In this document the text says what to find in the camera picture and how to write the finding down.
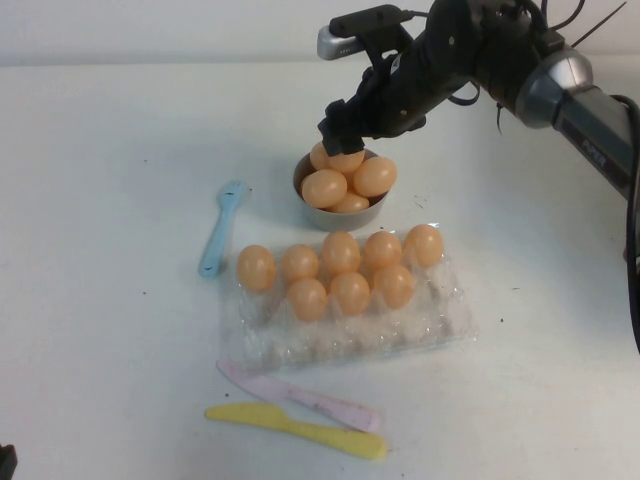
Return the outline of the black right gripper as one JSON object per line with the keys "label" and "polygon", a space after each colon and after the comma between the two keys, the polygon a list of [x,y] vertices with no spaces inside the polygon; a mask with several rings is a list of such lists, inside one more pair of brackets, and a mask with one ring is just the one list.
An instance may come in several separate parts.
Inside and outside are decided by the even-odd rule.
{"label": "black right gripper", "polygon": [[445,101],[457,106],[476,103],[479,87],[468,98],[456,93],[471,82],[480,44],[479,23],[472,19],[429,19],[407,49],[366,71],[353,97],[350,122],[345,100],[326,107],[318,124],[326,152],[351,155],[364,149],[362,137],[394,138],[418,130],[426,115]]}

